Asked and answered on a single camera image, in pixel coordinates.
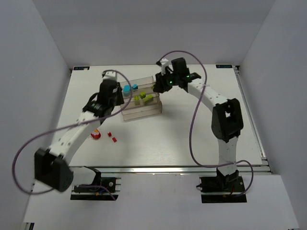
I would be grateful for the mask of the teal round lego piece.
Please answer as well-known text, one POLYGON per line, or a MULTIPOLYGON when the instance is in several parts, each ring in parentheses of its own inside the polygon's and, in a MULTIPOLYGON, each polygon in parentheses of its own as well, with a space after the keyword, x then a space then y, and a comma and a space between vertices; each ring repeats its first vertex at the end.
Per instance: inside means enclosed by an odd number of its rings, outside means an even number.
POLYGON ((125 85, 122 91, 124 97, 128 97, 131 94, 131 87, 129 85, 125 85))

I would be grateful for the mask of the green 2x4 lego brick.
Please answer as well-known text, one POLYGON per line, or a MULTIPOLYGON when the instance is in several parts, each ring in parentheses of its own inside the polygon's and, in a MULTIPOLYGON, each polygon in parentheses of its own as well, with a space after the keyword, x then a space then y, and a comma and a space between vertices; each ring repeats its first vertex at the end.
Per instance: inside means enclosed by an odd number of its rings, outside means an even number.
POLYGON ((151 103, 154 100, 154 96, 152 94, 146 96, 143 98, 143 104, 144 105, 148 105, 149 103, 151 103))

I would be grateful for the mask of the green 2x2 lego brick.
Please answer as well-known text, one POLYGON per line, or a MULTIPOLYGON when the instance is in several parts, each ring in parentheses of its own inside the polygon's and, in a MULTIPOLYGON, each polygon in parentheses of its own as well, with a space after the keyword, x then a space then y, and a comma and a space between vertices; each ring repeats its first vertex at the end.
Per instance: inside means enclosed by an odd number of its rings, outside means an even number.
POLYGON ((141 97, 142 99, 144 99, 144 98, 146 97, 146 92, 141 92, 141 93, 140 93, 140 97, 141 97))

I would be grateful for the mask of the red round lego piece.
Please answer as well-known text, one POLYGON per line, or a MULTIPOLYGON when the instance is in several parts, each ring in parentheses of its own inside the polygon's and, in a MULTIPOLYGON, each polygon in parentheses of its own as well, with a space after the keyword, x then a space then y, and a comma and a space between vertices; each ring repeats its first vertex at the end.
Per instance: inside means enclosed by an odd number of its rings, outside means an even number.
POLYGON ((91 133, 91 137, 93 139, 100 139, 101 138, 101 133, 99 132, 98 129, 95 129, 92 133, 91 133))

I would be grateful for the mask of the small teal lego brick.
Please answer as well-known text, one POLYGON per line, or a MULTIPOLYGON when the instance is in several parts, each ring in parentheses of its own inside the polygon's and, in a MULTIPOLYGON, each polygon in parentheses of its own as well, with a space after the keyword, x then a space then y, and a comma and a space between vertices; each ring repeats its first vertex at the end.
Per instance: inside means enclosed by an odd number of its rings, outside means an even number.
POLYGON ((138 90, 138 85, 137 84, 132 85, 132 90, 133 91, 138 90))

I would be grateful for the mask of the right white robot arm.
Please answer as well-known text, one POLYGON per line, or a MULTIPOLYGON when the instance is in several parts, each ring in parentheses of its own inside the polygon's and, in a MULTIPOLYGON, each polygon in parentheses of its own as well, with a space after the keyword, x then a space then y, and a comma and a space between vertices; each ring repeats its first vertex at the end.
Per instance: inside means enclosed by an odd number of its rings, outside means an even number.
POLYGON ((156 62, 161 71, 155 75, 154 92, 164 93, 178 86, 195 96, 212 113, 211 129, 218 140, 219 162, 217 176, 226 182, 238 177, 236 146, 243 129, 243 118, 238 99, 227 99, 208 86, 201 76, 191 73, 184 58, 172 61, 162 58, 156 62))

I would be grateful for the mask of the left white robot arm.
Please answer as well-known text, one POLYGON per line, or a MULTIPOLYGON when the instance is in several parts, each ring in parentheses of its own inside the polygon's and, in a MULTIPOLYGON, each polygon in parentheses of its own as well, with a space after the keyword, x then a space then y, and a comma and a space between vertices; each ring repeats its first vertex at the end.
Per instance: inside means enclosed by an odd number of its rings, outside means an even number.
POLYGON ((93 167, 72 169, 69 164, 84 141, 110 116, 115 106, 124 103, 120 83, 104 80, 99 92, 93 94, 76 120, 64 135, 46 150, 35 153, 35 179, 64 192, 72 185, 97 187, 101 173, 93 167))

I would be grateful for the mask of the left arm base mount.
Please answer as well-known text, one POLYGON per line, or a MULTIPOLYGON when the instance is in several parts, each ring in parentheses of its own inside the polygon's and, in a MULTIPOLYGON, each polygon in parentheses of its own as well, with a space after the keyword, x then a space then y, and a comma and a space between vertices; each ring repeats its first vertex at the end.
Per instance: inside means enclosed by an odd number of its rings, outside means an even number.
POLYGON ((116 201, 121 189, 121 178, 102 173, 93 167, 72 168, 73 181, 70 200, 116 201))

